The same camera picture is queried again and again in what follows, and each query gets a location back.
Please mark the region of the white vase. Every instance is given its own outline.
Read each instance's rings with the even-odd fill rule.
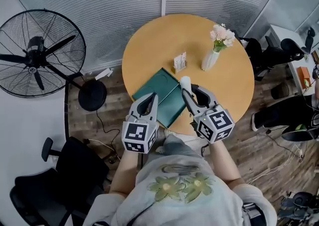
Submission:
[[[215,65],[216,61],[218,60],[219,52],[210,51],[206,57],[203,59],[201,63],[201,69],[203,71],[208,71]]]

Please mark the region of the wooden floor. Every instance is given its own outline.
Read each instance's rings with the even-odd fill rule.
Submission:
[[[319,176],[314,173],[319,157],[318,145],[315,141],[293,143],[282,140],[280,138],[282,129],[277,129],[270,133],[270,136],[279,145],[293,149],[295,154],[298,154],[296,146],[302,149],[305,157],[300,161],[296,156],[279,147],[267,137],[265,129],[256,133],[250,127],[252,113],[275,102],[271,98],[270,89],[284,81],[285,78],[286,69],[281,66],[272,70],[262,82],[255,83],[254,96],[247,112],[236,123],[231,137],[224,140],[226,147],[239,167],[243,179],[247,183],[253,181],[261,174],[269,173],[270,169],[277,169],[276,171],[273,170],[275,172],[262,176],[252,183],[252,185],[261,189],[265,197],[273,203],[276,209],[280,207],[279,198],[281,195],[285,195],[287,192],[296,193],[299,191],[307,191],[314,194],[319,187]],[[80,84],[83,83],[81,78],[77,78],[76,81]],[[132,101],[125,89],[121,68],[115,68],[111,77],[104,77],[101,81],[106,85],[108,91],[106,103],[98,110],[98,114],[104,123],[105,131],[114,128],[122,130],[122,123],[129,112]],[[77,101],[77,95],[78,89],[70,86],[68,99],[69,134],[79,140],[90,138],[110,144],[117,131],[114,130],[105,134],[96,112],[86,112],[81,109]],[[236,96],[231,91],[229,91],[229,95]],[[159,131],[158,136],[160,139],[164,138],[163,129]],[[198,152],[205,145],[204,140],[196,137],[190,139],[193,140],[186,142],[186,144]],[[123,154],[121,135],[116,136],[113,145],[121,157]],[[96,141],[92,141],[90,147],[100,157],[105,157],[110,152],[107,147]],[[206,158],[208,152],[208,149],[206,149],[204,153]],[[112,178],[118,162],[111,165],[106,160],[106,163],[111,169],[110,178]]]

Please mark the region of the green tray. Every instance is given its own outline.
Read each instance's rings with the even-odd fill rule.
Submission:
[[[133,98],[137,100],[153,92],[159,96],[157,120],[168,128],[186,107],[181,96],[180,84],[169,72],[161,68],[133,95]]]

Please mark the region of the desk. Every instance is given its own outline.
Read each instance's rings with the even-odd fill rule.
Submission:
[[[130,39],[123,55],[123,79],[131,98],[164,67],[178,80],[182,76],[190,76],[193,84],[212,91],[237,122],[246,112],[254,93],[253,69],[246,51],[235,41],[233,47],[220,53],[211,70],[201,70],[202,59],[213,49],[209,32],[214,24],[196,15],[171,14],[142,26]],[[185,51],[187,68],[175,75],[171,69],[173,58]],[[169,129],[195,135],[189,125],[191,122],[192,117],[185,109]]]
[[[271,39],[275,39],[274,43],[275,46],[280,47],[280,42],[285,39],[285,38],[290,38],[292,39],[296,44],[299,45],[299,47],[303,47],[305,46],[304,41],[301,39],[301,37],[299,36],[299,34],[288,30],[288,29],[284,29],[284,28],[280,28],[278,26],[275,25],[270,25],[269,30],[267,31],[266,35],[270,35]],[[297,74],[297,68],[298,67],[307,67],[309,74],[310,74],[310,79],[311,79],[311,83],[314,81],[312,78],[312,73],[313,73],[313,69],[315,67],[315,62],[314,59],[312,58],[311,55],[308,56],[308,59],[306,60],[305,58],[299,60],[299,61],[292,61],[288,63],[290,71],[294,77],[294,81],[298,90],[299,94],[303,94],[304,93],[304,89],[301,87],[301,82],[299,80],[299,76]],[[306,92],[304,95],[311,95],[315,93],[315,84],[313,84]]]

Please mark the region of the pedestal fan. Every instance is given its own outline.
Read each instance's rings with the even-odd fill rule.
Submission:
[[[103,83],[90,80],[80,86],[72,78],[85,54],[83,35],[67,17],[46,9],[18,13],[0,27],[0,87],[35,98],[59,91],[68,81],[80,89],[80,106],[95,111],[106,98]]]

